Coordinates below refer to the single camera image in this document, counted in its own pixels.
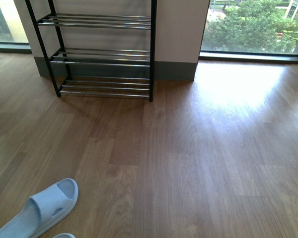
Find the laminate floor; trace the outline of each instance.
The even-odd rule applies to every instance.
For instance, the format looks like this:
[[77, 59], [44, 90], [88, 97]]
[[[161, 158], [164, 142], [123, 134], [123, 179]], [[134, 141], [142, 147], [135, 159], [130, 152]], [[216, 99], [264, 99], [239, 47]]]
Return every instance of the laminate floor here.
[[0, 227], [63, 178], [78, 201], [43, 238], [298, 238], [298, 64], [200, 61], [150, 103], [57, 98], [0, 54]]

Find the slipper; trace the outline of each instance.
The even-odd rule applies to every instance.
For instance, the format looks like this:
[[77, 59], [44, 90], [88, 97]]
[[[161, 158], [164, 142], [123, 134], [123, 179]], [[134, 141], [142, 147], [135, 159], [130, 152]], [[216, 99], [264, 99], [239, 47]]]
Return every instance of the slipper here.
[[28, 198], [21, 212], [0, 229], [0, 238], [37, 238], [74, 208], [77, 183], [66, 178]]
[[75, 236], [69, 233], [62, 233], [53, 238], [75, 238]]

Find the tree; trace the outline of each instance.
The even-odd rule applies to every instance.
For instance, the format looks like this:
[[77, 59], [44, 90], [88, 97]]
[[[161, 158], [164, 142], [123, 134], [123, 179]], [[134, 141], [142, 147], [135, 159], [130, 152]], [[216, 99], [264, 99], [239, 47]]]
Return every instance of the tree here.
[[203, 50], [292, 53], [296, 40], [289, 32], [298, 29], [298, 18], [285, 19], [276, 0], [245, 0], [226, 17], [208, 22]]

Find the rack shelf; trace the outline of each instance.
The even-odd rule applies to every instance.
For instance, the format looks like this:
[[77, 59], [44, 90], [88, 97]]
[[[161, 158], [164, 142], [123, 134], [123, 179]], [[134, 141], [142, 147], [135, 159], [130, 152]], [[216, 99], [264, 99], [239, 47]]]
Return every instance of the rack shelf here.
[[[151, 0], [151, 16], [96, 15], [56, 13], [53, 0], [47, 0], [50, 13], [36, 19], [30, 0], [25, 0], [31, 20], [37, 34], [42, 53], [58, 97], [62, 94], [93, 95], [106, 97], [129, 97], [153, 100], [154, 51], [156, 0]], [[48, 56], [40, 26], [53, 26], [56, 30], [60, 48]], [[85, 49], [65, 47], [62, 27], [107, 28], [121, 30], [150, 30], [150, 50], [123, 49]], [[67, 77], [58, 86], [52, 70], [53, 64], [64, 65]], [[143, 68], [148, 69], [148, 78], [138, 77], [72, 77], [72, 66], [91, 65], [95, 68]]]
[[150, 30], [151, 18], [145, 16], [111, 16], [85, 14], [49, 14], [37, 21], [38, 25], [89, 28]]
[[55, 52], [49, 61], [58, 64], [150, 67], [150, 60], [139, 58], [150, 58], [150, 55], [148, 51], [65, 48]]

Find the gray baseboard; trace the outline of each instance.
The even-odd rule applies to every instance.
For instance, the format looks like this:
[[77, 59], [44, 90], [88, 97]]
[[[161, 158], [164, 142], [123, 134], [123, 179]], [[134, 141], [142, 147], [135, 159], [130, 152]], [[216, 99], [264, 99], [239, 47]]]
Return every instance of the gray baseboard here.
[[0, 43], [0, 53], [31, 54], [32, 51], [26, 43]]
[[154, 78], [157, 80], [194, 81], [197, 63], [155, 62]]
[[[43, 57], [35, 57], [35, 62], [41, 76], [49, 76]], [[154, 78], [156, 80], [185, 80], [194, 81], [197, 63], [186, 62], [155, 62]], [[148, 78], [149, 69], [144, 67], [121, 67], [121, 66], [90, 66], [71, 65], [73, 76], [95, 76], [95, 77], [138, 77]], [[64, 65], [53, 64], [55, 76], [66, 76]]]

